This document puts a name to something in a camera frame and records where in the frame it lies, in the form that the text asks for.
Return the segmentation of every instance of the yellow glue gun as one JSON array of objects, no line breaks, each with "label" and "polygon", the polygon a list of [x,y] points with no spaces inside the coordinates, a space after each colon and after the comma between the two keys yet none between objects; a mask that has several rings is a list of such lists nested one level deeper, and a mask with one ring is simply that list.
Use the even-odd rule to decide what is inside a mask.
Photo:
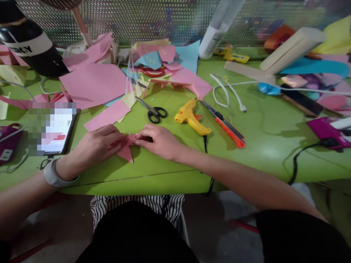
[{"label": "yellow glue gun", "polygon": [[196,99],[189,100],[174,117],[176,122],[187,122],[199,135],[209,135],[211,130],[199,123],[201,116],[193,114],[193,108],[196,105]]}]

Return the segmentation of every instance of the table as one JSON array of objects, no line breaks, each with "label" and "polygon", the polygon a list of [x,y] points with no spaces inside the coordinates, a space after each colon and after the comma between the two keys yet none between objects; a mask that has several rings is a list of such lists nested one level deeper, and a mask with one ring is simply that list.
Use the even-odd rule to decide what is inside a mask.
[{"label": "table", "polygon": [[[248,65],[258,68],[260,62],[250,62]],[[198,75],[209,84],[217,83],[210,77],[210,73],[218,76],[228,76],[230,83],[250,81],[251,79],[223,69],[224,61],[213,57],[208,61],[200,61]],[[39,81],[41,76],[29,71],[26,86],[33,94],[40,94]],[[48,80],[45,88],[48,92],[59,91],[58,80]],[[29,94],[19,87],[4,86],[4,95],[11,92],[13,99],[29,99]],[[231,120],[246,139],[246,148],[238,149],[229,136],[215,122],[213,116],[201,104],[194,110],[202,115],[202,124],[212,129],[208,136],[208,152],[219,157],[237,161],[253,168],[272,173],[284,181],[288,181],[293,169],[293,156],[302,147],[317,142],[317,137],[308,128],[306,122],[310,119],[296,107],[278,96],[268,96],[258,91],[256,84],[235,86],[247,113],[241,113],[234,94],[229,90],[231,106],[223,108],[216,105],[212,93],[206,95],[205,100],[214,109],[220,111],[224,117]],[[217,89],[218,97],[223,97],[221,88]],[[160,125],[170,129],[177,139],[195,149],[204,151],[203,138],[188,124],[179,124],[174,116],[179,109],[195,95],[187,89],[164,87],[155,85],[145,96],[146,103],[151,106],[165,108],[169,117],[162,119]],[[87,132],[84,123],[103,110],[97,106],[83,110],[77,118],[69,149],[73,149]],[[7,120],[0,121],[0,126],[19,122],[27,125],[27,111],[9,105]],[[132,111],[121,123],[115,126],[124,133],[137,133],[148,123],[147,111],[136,102]],[[22,136],[16,158],[12,165],[18,163],[27,148],[27,132]],[[81,175],[74,185],[62,189],[69,194],[88,195],[161,195],[179,193],[203,193],[208,191],[210,178],[191,167],[163,160],[146,150],[131,147],[134,164],[119,156],[112,157],[103,164],[96,166]],[[38,171],[40,163],[46,157],[29,157],[17,170],[9,174],[0,174],[0,191],[7,189]],[[347,178],[351,175],[351,149],[344,153],[337,153],[322,147],[308,149],[298,159],[298,175],[296,182],[316,182]],[[214,190],[225,187],[215,183]]]}]

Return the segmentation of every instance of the left hand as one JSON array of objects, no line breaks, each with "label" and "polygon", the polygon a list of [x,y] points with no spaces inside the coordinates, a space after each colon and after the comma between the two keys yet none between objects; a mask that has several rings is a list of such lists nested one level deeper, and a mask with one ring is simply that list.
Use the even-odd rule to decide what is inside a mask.
[{"label": "left hand", "polygon": [[115,155],[127,142],[127,137],[112,124],[86,133],[76,148],[56,163],[56,172],[64,181]]}]

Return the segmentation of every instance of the black scissors handle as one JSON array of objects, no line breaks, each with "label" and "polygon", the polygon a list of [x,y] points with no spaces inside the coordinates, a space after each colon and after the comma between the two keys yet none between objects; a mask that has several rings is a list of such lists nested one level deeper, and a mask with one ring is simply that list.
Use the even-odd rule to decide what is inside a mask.
[{"label": "black scissors handle", "polygon": [[154,107],[154,110],[157,112],[157,114],[153,113],[152,111],[149,111],[147,113],[147,118],[149,119],[149,121],[151,121],[154,124],[160,123],[161,118],[165,118],[168,116],[168,113],[164,108]]}]

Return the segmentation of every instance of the pegboard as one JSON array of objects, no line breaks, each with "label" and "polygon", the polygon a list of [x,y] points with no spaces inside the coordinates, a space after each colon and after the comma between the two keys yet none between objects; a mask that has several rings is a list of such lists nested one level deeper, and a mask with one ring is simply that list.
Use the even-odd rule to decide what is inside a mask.
[{"label": "pegboard", "polygon": [[[351,14],[349,0],[246,0],[222,44],[257,46],[283,23],[324,29]],[[73,15],[34,0],[17,0],[59,46],[82,40]],[[169,38],[176,45],[201,39],[219,0],[83,0],[79,9],[93,39],[113,31],[120,46]]]}]

